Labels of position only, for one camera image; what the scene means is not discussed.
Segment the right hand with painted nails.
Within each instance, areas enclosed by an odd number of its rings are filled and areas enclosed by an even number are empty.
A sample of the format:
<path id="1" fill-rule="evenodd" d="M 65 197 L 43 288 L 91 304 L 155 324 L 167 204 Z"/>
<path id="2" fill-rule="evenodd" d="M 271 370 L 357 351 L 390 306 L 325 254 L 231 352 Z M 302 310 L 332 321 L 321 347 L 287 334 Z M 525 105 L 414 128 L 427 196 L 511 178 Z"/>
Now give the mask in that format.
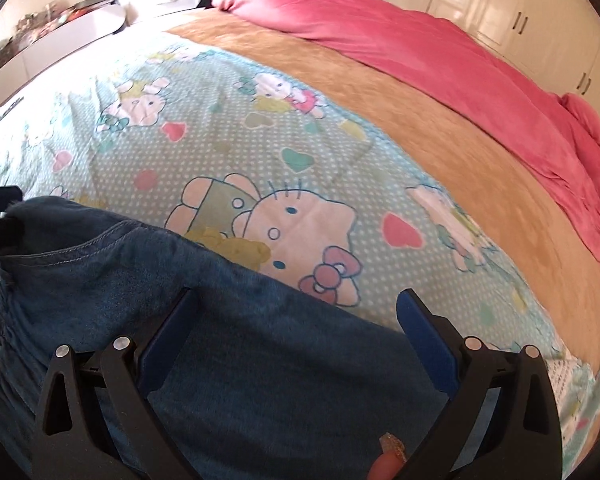
<path id="1" fill-rule="evenodd" d="M 379 439 L 381 454 L 367 474 L 367 480 L 392 480 L 407 462 L 405 446 L 400 439 L 386 432 Z"/>

